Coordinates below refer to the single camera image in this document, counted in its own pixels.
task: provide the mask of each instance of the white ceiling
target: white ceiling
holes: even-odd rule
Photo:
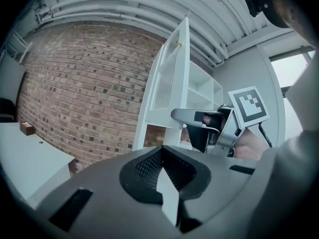
[[[39,19],[95,18],[134,25],[168,37],[189,18],[192,53],[215,67],[224,59],[281,34],[263,14],[253,18],[244,0],[40,0]]]

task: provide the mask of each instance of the white shelf unit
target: white shelf unit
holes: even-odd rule
[[[221,85],[190,61],[187,92],[187,109],[216,110],[223,104]]]

